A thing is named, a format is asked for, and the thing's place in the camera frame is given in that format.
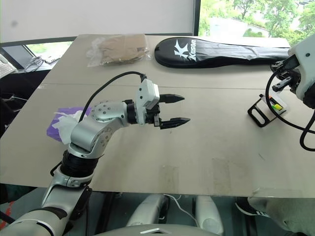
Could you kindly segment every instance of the gray fabric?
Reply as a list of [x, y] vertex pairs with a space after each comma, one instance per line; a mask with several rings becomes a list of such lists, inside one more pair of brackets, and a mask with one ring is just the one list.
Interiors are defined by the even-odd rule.
[[248, 198], [248, 201], [283, 229], [315, 236], [315, 199]]

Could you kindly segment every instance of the white tissue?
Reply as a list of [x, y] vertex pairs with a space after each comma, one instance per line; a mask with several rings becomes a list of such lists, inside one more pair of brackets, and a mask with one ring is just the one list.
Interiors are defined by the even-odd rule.
[[75, 114], [65, 114], [60, 112], [55, 112], [55, 114], [62, 115], [59, 117], [59, 121], [52, 126], [55, 129], [58, 129], [59, 136], [63, 144], [71, 143], [71, 133], [74, 127], [78, 124], [79, 118], [82, 114], [82, 111], [77, 111]]

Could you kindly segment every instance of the beige tabletop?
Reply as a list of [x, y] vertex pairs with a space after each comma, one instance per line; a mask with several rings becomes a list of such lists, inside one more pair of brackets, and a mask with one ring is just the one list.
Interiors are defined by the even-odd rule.
[[[93, 190], [315, 197], [315, 158], [299, 146], [301, 132], [279, 120], [259, 128], [247, 115], [271, 74], [267, 66], [250, 70], [245, 66], [227, 66], [184, 73], [151, 60], [125, 69], [87, 68], [86, 64], [81, 68], [81, 64], [66, 70], [64, 64], [71, 65], [68, 60], [73, 47], [1, 138], [1, 183], [48, 186], [49, 171], [66, 150], [65, 145], [46, 136], [53, 112], [60, 107], [83, 106], [99, 88], [100, 78], [107, 81], [120, 72], [139, 70], [159, 85], [160, 93], [186, 98], [175, 104], [162, 104], [162, 119], [187, 117], [191, 121], [174, 129], [131, 125], [117, 131], [95, 169]], [[61, 78], [63, 70], [73, 77]], [[59, 75], [55, 82], [53, 75]], [[134, 98], [138, 83], [137, 76], [121, 79], [102, 91], [95, 102]], [[284, 91], [282, 98], [291, 107], [285, 117], [305, 126], [312, 111], [289, 91]], [[312, 146], [315, 138], [309, 135], [306, 143]]]

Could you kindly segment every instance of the white wall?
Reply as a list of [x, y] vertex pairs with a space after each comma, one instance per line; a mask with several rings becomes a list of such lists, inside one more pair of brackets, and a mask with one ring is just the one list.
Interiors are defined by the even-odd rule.
[[1, 0], [1, 42], [192, 32], [193, 0]]

